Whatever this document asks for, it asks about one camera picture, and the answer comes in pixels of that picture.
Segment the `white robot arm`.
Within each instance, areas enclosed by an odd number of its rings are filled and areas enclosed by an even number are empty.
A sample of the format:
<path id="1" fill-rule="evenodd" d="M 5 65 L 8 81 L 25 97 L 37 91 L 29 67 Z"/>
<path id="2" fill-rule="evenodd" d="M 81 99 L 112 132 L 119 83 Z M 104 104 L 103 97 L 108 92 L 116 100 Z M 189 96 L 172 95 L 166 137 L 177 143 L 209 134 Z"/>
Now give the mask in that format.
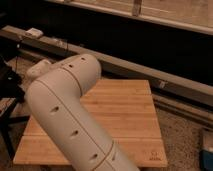
<path id="1" fill-rule="evenodd" d="M 38 76 L 27 89 L 26 101 L 76 171 L 139 171 L 80 102 L 100 77 L 98 60 L 79 55 Z"/>

